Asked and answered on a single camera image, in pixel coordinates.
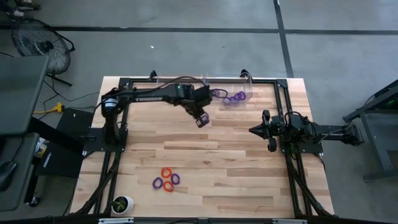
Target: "white pot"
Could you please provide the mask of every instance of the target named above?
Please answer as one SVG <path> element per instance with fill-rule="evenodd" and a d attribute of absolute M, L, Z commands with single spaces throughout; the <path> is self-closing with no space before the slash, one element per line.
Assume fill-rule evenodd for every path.
<path fill-rule="evenodd" d="M 113 206 L 111 206 L 112 212 L 117 214 L 117 215 L 123 215 L 123 214 L 129 213 L 132 210 L 133 206 L 134 206 L 133 199 L 131 197 L 129 197 L 129 196 L 120 195 L 120 196 L 115 197 L 113 200 L 116 200 L 118 197 L 124 197 L 125 199 L 127 199 L 127 208 L 125 209 L 125 211 L 119 213 L 119 212 L 115 212 L 113 210 Z"/>

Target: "potted plant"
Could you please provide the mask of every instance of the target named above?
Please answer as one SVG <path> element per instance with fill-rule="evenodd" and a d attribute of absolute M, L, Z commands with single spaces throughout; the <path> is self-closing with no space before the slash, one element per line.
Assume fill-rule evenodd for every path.
<path fill-rule="evenodd" d="M 112 212 L 117 215 L 129 213 L 133 206 L 134 201 L 132 198 L 125 195 L 117 196 L 111 204 Z"/>

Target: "orange ring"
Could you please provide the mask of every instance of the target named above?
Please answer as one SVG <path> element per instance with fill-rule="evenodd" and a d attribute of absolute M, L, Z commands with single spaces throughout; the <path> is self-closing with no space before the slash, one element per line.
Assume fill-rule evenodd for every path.
<path fill-rule="evenodd" d="M 169 178 L 169 177 L 173 174 L 173 172 L 172 172 L 172 170 L 171 170 L 170 168 L 168 168 L 168 167 L 163 167 L 163 168 L 162 168 L 162 172 L 161 172 L 160 174 L 162 175 L 163 178 Z"/>
<path fill-rule="evenodd" d="M 170 186 L 171 186 L 171 188 L 167 188 L 166 187 L 166 184 L 170 184 Z M 174 184 L 171 182 L 171 181 L 165 181 L 164 183 L 163 183 L 163 189 L 165 190 L 165 191 L 167 191 L 167 192 L 173 192 L 174 191 Z"/>

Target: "small plant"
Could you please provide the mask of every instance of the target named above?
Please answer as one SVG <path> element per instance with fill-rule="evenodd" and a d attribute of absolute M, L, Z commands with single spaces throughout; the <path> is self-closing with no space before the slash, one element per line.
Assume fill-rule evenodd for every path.
<path fill-rule="evenodd" d="M 127 202 L 124 197 L 118 197 L 112 202 L 112 207 L 115 212 L 122 213 L 127 208 L 126 204 Z"/>

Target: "black bracket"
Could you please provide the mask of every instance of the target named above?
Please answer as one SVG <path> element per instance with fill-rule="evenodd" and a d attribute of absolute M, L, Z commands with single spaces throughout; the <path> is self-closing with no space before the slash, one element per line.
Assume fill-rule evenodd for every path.
<path fill-rule="evenodd" d="M 305 139 L 296 145 L 291 145 L 289 142 L 280 141 L 282 153 L 311 153 L 319 154 L 323 152 L 321 144 L 317 144 L 312 139 Z"/>
<path fill-rule="evenodd" d="M 121 89 L 122 87 L 124 87 L 125 85 L 127 85 L 130 81 L 130 78 L 120 78 L 119 79 L 119 89 Z"/>
<path fill-rule="evenodd" d="M 277 79 L 276 82 L 282 86 L 283 88 L 287 88 L 287 80 L 286 79 Z"/>
<path fill-rule="evenodd" d="M 156 74 L 156 71 L 153 70 L 153 71 L 151 71 L 151 73 L 150 73 L 150 75 L 149 75 L 149 81 L 150 81 L 150 82 L 153 82 L 155 77 L 158 77 L 158 76 L 157 76 L 157 74 Z"/>
<path fill-rule="evenodd" d="M 86 136 L 84 151 L 99 151 L 99 152 L 124 152 L 127 141 L 127 128 L 120 129 L 120 143 L 118 145 L 105 145 L 102 142 L 103 130 L 102 128 L 90 128 Z"/>

